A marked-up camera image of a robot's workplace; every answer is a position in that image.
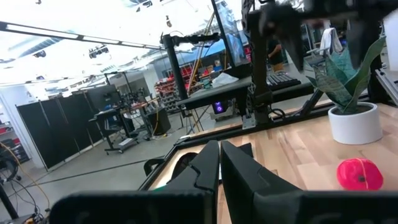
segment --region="red ball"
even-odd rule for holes
[[[343,161],[337,167],[337,180],[346,190],[379,190],[383,185],[377,166],[362,158]]]

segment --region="ceiling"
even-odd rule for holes
[[[0,21],[160,45],[162,33],[179,31],[187,35],[203,29],[213,12],[210,1],[195,0],[42,0],[41,4],[36,1],[0,1]],[[172,27],[167,26],[166,17]],[[98,44],[0,32],[1,83],[34,80],[39,75],[54,78],[99,74],[104,68],[129,65],[134,58],[149,52],[107,45],[108,54],[89,58],[89,49],[96,46]],[[32,56],[41,50],[45,50],[45,57]]]

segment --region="wooden table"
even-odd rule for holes
[[[342,190],[336,168],[344,159],[365,157],[384,176],[384,190],[398,190],[398,110],[379,105],[384,136],[360,146],[337,143],[331,135],[327,116],[259,131],[229,139],[236,146],[251,142],[258,163],[304,190]],[[176,162],[187,152],[200,152],[203,146],[182,149],[160,173],[150,189],[170,180]],[[231,223],[222,185],[218,191],[218,223]]]

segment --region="snake plant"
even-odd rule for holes
[[[381,53],[386,37],[375,41],[361,64],[355,70],[349,57],[349,49],[345,48],[341,54],[332,53],[325,59],[325,72],[318,67],[312,67],[315,77],[307,78],[311,84],[324,92],[334,102],[339,114],[359,113],[358,98],[368,87],[370,79],[370,65]]]

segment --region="fluorescent light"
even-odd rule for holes
[[[65,37],[65,38],[77,38],[78,37],[77,34],[68,34],[68,33],[64,33],[64,32],[42,30],[42,29],[23,27],[23,26],[17,26],[17,25],[7,25],[7,29],[21,31],[21,32],[29,32],[29,33],[33,33],[33,34],[54,35],[54,36]]]
[[[109,40],[109,39],[102,39],[102,38],[97,38],[97,37],[83,37],[83,40],[97,41],[97,42],[108,43],[108,44],[119,43],[118,40]]]
[[[133,47],[142,47],[142,44],[135,44],[130,42],[122,42],[123,45],[133,46]]]

